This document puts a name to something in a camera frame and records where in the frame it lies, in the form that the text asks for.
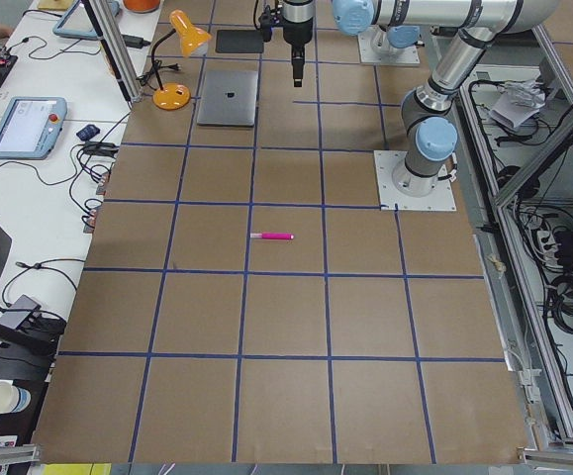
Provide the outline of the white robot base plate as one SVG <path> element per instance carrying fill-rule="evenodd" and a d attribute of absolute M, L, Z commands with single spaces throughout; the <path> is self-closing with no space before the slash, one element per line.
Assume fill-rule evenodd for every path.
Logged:
<path fill-rule="evenodd" d="M 441 164 L 438 175 L 422 178 L 410 173 L 403 150 L 375 150 L 374 168 L 379 208 L 384 211 L 455 212 L 454 169 Z"/>

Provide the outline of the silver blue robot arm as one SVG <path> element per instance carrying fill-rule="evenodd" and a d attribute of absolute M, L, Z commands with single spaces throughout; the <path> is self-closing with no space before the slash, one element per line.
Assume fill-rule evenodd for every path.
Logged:
<path fill-rule="evenodd" d="M 394 186 L 413 197 L 434 188 L 458 135 L 446 119 L 460 85 L 499 34 L 519 33 L 546 20 L 557 1 L 333 1 L 337 28 L 356 36 L 373 25 L 387 32 L 402 26 L 457 30 L 428 80 L 409 92 L 401 116 L 409 140 L 404 161 L 394 168 Z"/>

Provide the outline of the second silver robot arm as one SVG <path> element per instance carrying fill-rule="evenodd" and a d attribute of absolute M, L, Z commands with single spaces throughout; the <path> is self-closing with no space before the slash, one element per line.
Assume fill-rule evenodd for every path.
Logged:
<path fill-rule="evenodd" d="M 413 47 L 419 40 L 420 34 L 419 26 L 377 26 L 374 30 L 371 46 L 376 53 L 382 56 L 391 56 Z"/>

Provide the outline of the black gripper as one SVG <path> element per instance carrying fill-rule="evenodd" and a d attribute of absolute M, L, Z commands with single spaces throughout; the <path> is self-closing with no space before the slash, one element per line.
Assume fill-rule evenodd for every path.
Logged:
<path fill-rule="evenodd" d="M 312 40 L 313 24 L 313 0 L 282 2 L 283 38 L 291 46 L 293 86 L 296 88 L 303 86 L 305 46 Z"/>

